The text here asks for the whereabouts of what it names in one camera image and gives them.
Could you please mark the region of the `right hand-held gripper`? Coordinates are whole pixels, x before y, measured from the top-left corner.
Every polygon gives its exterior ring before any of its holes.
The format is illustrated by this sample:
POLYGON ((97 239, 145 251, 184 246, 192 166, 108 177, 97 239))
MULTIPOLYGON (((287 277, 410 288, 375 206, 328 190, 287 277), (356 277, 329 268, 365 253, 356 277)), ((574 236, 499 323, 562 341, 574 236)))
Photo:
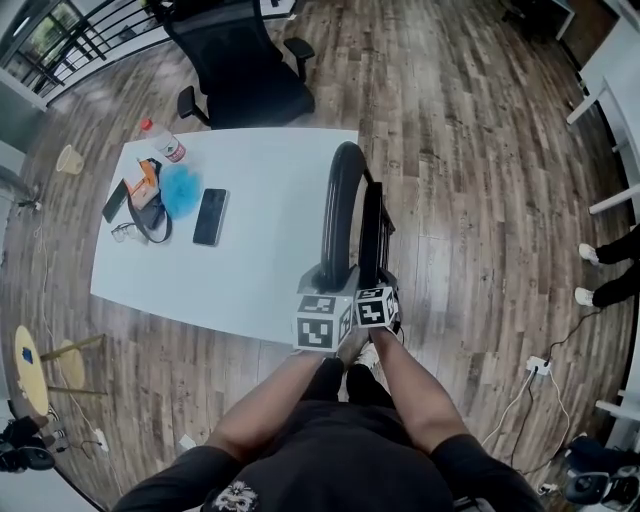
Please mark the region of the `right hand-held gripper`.
POLYGON ((355 295, 355 313, 360 328, 391 327, 399 319, 395 289, 377 286, 359 290, 355 295))

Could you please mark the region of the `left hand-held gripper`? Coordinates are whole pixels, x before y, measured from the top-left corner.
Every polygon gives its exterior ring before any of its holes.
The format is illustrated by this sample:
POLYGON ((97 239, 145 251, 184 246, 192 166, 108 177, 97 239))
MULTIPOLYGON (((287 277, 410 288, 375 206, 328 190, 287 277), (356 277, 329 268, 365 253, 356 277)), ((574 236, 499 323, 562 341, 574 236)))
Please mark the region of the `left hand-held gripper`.
POLYGON ((353 329, 359 274, 359 267, 352 266, 345 284, 340 285, 337 291, 326 291, 319 284, 320 265, 312 267, 301 277, 295 321, 292 323, 295 350, 338 350, 353 329))

